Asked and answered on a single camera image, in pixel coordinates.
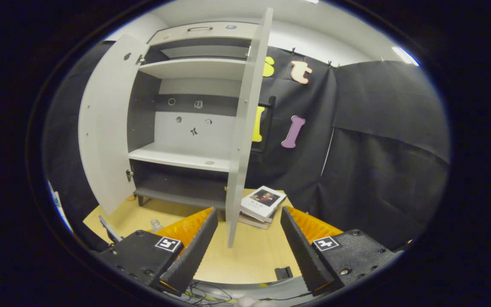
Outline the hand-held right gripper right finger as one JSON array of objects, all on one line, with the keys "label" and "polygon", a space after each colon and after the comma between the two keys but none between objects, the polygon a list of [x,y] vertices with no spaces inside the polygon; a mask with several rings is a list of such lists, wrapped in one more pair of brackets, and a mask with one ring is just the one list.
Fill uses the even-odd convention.
[{"label": "hand-held right gripper right finger", "polygon": [[341,231],[290,206],[280,224],[313,296],[356,284],[399,256],[362,230]]}]

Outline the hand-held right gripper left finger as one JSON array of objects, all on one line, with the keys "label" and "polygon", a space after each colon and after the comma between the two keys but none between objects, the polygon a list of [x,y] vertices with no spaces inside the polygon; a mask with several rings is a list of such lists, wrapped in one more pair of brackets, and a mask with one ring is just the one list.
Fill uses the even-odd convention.
[{"label": "hand-held right gripper left finger", "polygon": [[107,265],[156,291],[182,295],[192,282],[218,227],[213,207],[157,232],[137,230],[114,239],[99,257]]}]

